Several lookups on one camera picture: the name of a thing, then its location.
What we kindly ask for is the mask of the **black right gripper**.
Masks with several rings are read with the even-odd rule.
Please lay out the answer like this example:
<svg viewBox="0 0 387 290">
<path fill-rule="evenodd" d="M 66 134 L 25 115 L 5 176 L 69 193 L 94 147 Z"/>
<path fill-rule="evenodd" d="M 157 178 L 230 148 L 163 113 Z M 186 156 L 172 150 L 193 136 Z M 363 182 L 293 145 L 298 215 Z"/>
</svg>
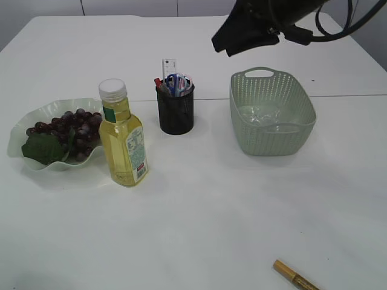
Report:
<svg viewBox="0 0 387 290">
<path fill-rule="evenodd" d="M 296 22 L 313 11 L 311 1 L 236 1 L 229 17 L 212 37 L 214 50 L 229 57 L 279 42 L 309 45 L 313 32 Z"/>
</svg>

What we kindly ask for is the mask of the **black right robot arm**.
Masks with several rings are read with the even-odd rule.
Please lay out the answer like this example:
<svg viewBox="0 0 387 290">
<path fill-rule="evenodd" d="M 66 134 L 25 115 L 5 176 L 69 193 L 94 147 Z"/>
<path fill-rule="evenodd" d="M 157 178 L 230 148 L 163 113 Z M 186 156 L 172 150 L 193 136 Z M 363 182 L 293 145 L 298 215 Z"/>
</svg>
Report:
<svg viewBox="0 0 387 290">
<path fill-rule="evenodd" d="M 229 57 L 257 47 L 276 45 L 279 35 L 290 42 L 309 45 L 313 32 L 296 22 L 317 10 L 325 1 L 236 1 L 228 18 L 212 37 L 214 50 Z"/>
</svg>

